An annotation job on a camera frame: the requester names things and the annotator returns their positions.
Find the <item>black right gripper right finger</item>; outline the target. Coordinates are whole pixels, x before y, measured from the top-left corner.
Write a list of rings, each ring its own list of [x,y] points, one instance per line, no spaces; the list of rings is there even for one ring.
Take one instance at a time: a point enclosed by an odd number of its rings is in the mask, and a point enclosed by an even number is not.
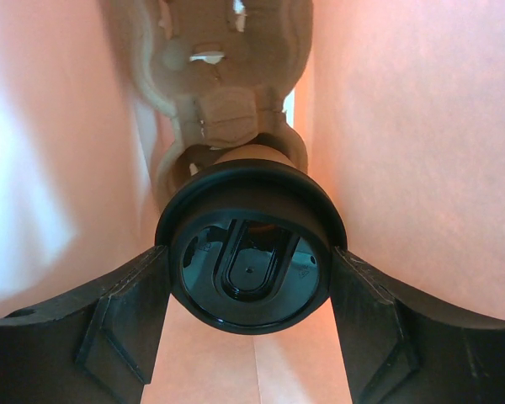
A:
[[[354,403],[505,403],[505,321],[336,248],[331,301]]]

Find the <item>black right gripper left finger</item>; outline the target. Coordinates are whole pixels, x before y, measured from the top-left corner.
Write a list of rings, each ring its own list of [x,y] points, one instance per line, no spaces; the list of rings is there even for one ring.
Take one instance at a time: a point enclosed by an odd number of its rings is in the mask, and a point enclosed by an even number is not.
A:
[[[167,249],[0,318],[0,403],[138,403],[169,300]]]

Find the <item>black plastic cup lid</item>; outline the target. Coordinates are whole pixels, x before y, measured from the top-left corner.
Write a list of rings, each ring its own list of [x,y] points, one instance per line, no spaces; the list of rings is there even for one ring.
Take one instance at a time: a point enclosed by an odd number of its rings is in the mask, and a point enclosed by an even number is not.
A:
[[[293,327],[329,296],[332,254],[347,232],[326,192],[263,159],[218,163],[167,203],[155,243],[171,291],[203,323],[241,335]]]

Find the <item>brown paper coffee cup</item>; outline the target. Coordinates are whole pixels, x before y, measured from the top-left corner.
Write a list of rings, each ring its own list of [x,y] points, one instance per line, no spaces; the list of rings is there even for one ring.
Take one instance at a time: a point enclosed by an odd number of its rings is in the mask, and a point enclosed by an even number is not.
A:
[[[278,162],[290,167],[295,167],[294,163],[281,151],[273,149],[269,146],[250,144],[240,146],[224,153],[219,157],[215,164],[237,161],[237,160],[267,160]]]

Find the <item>orange paper bag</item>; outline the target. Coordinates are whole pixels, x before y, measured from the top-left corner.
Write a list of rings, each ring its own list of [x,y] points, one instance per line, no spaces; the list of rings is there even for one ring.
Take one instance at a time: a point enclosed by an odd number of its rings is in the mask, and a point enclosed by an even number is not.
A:
[[[110,1],[0,1],[0,317],[153,243],[170,122]],[[505,319],[505,1],[317,1],[290,122],[350,250]],[[332,308],[219,332],[171,300],[145,403],[348,403]]]

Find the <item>brown cardboard cup carrier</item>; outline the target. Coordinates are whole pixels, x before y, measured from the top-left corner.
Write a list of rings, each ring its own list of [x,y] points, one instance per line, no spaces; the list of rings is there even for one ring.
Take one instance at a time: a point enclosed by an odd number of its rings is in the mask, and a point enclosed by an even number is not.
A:
[[[301,171],[305,142],[284,100],[306,69],[310,1],[111,1],[111,43],[140,98],[168,117],[173,142],[149,160],[159,209],[189,180],[248,144],[278,151]]]

